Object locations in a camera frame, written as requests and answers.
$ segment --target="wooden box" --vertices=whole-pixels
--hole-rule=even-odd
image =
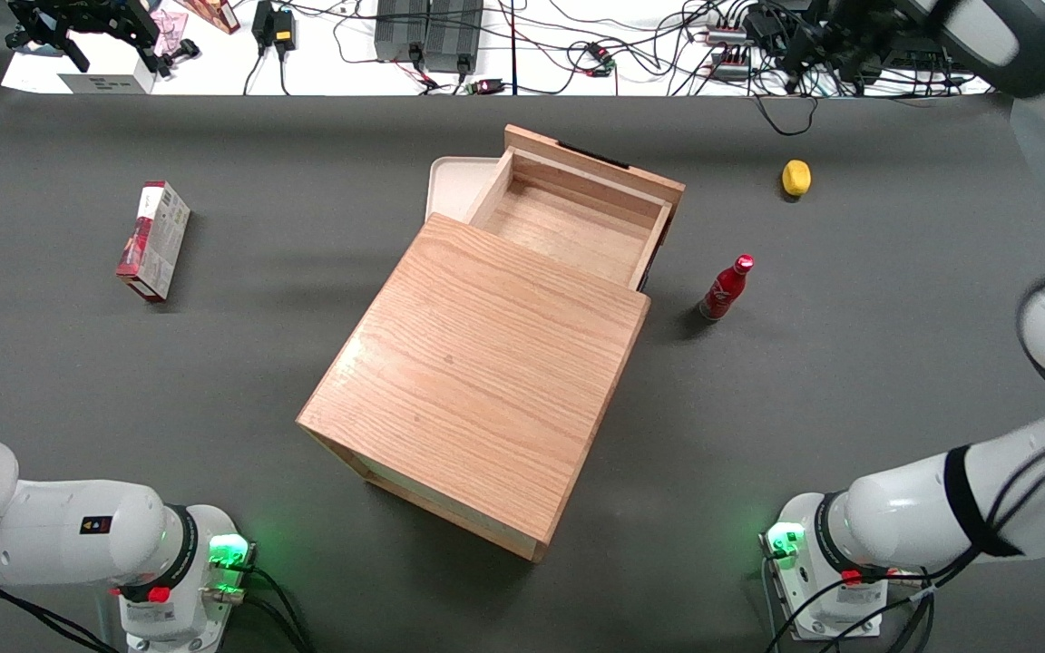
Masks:
[[[433,214],[298,423],[362,477],[528,560],[567,505],[683,186],[508,127]]]

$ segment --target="power supply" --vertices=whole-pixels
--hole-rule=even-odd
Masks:
[[[426,26],[426,70],[470,74],[478,65],[482,0],[433,0]]]
[[[382,62],[422,59],[429,0],[377,0],[374,50]]]

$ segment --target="white tray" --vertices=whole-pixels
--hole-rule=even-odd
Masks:
[[[465,223],[465,214],[498,165],[496,157],[443,157],[429,166],[426,217],[440,212]]]

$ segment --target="green light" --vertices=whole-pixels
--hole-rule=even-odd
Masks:
[[[243,565],[249,558],[249,540],[235,533],[215,536],[208,541],[208,561],[217,565]]]
[[[772,544],[772,554],[776,558],[789,558],[796,555],[800,541],[805,539],[805,526],[779,521],[772,524],[766,533],[766,539]]]

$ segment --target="gray table surface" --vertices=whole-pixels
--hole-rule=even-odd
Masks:
[[[768,107],[792,129],[809,103]],[[0,441],[26,479],[227,509],[326,652],[763,650],[754,536],[788,497],[1045,414],[1013,320],[1045,209],[1003,109],[822,100],[815,119],[783,138],[747,99],[0,90]],[[538,566],[363,484],[293,422],[422,223],[429,163],[501,154],[508,120],[689,186]],[[784,203],[793,157],[814,188]],[[161,178],[195,218],[170,302],[146,306],[113,271]],[[742,251],[746,295],[698,329]],[[99,590],[22,594],[98,628]],[[285,646],[239,610],[225,650]],[[0,604],[0,650],[73,648]],[[972,567],[930,650],[1045,650],[1045,560]]]

